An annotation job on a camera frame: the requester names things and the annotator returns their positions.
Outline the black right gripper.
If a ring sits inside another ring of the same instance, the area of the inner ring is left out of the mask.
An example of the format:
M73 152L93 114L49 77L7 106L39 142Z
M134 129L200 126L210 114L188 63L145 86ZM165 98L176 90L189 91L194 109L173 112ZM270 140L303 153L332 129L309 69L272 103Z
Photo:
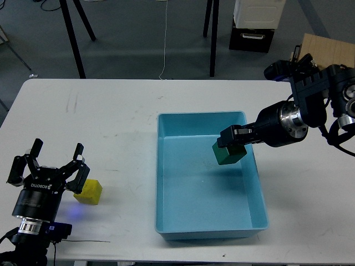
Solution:
M280 101L261 110L256 121L247 127L231 125L222 130L217 146L223 148L263 142L271 147L281 147L303 141L307 133L308 126L303 123L294 102Z

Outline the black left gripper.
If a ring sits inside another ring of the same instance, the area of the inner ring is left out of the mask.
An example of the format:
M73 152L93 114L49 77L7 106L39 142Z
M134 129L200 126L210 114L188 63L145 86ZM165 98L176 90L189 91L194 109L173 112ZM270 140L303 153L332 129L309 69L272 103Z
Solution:
M64 190L81 194L90 172L82 155L84 146L77 143L73 159L61 168L39 166L37 157L43 146L35 139L32 148L13 160L7 183L23 186L12 212L14 217L53 222ZM30 175L24 178L25 167Z

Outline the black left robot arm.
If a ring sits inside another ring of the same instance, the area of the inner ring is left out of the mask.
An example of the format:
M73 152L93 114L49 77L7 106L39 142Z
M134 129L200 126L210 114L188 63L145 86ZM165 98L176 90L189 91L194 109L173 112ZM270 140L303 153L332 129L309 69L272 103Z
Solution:
M12 215L21 225L7 232L15 249L1 253L1 264L47 265L50 244L57 244L71 234L72 225L55 221L64 191L80 194L90 168L82 157L84 146L78 143L73 159L56 168L40 166L37 162L43 146L35 139L32 148L23 156L16 156L7 182L22 187Z

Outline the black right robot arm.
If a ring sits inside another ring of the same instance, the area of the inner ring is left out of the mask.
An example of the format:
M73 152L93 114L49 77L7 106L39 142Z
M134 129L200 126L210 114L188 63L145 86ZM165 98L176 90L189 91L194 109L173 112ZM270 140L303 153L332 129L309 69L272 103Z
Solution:
M246 155L248 144L281 147L303 141L308 129L318 128L327 143L341 146L354 137L354 69L331 65L301 78L290 77L292 94L260 111L254 123L231 125L220 132L212 149L221 165Z

